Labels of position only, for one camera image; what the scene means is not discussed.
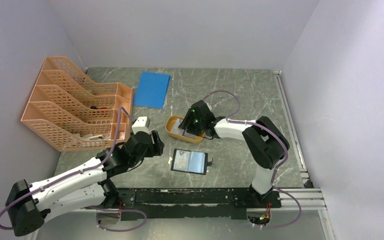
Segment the yellow oval tray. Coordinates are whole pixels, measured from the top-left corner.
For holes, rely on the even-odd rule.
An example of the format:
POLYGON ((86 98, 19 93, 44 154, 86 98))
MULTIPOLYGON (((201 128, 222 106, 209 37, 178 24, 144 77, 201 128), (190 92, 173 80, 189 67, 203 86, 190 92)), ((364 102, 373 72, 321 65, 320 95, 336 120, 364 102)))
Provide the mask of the yellow oval tray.
POLYGON ((198 144, 204 140, 202 136, 196 136, 186 132, 186 130, 179 128, 184 117, 180 115, 172 115, 168 118, 165 129, 167 134, 175 139, 179 139, 185 142, 198 144))

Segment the black leather card holder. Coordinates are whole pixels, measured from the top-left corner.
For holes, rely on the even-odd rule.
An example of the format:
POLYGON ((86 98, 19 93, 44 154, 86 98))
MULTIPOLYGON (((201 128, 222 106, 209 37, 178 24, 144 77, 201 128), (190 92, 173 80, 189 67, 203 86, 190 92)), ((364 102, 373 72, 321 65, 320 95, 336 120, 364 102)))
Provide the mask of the black leather card holder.
POLYGON ((175 156, 176 150, 185 150, 185 149, 175 148, 173 150, 172 160, 171 160, 171 164, 170 164, 170 170, 171 171, 190 173, 190 174, 196 174, 196 175, 206 175, 207 174, 207 168, 211 167, 213 164, 213 158, 210 157, 210 155, 207 152, 185 150, 185 151, 190 151, 187 170, 184 170, 184 171, 173 170, 173 164, 174 164, 173 158, 175 156))

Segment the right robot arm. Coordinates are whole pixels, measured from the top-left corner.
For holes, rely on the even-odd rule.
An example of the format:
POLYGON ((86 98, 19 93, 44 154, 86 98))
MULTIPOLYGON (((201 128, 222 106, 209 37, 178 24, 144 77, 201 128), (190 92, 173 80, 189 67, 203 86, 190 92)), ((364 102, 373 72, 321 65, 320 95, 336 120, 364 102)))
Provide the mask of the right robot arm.
POLYGON ((195 136, 205 134, 213 139, 244 141, 257 164, 250 185, 250 202, 255 207, 262 207, 268 202, 277 163, 287 158, 290 148, 289 142, 268 117, 255 120, 216 117, 209 104, 200 100, 188 109, 179 128, 195 136))

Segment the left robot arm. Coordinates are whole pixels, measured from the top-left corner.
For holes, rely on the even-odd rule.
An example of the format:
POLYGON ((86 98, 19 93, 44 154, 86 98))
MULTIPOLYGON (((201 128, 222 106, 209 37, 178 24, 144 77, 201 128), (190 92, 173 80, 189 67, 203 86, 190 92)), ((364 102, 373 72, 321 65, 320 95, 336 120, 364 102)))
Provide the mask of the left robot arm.
POLYGON ((11 223, 9 230, 22 237, 74 210, 120 205, 111 178, 133 169, 144 158, 161 156, 164 146, 156 130, 139 131, 67 172, 33 183, 24 179, 14 183, 4 209, 11 223))

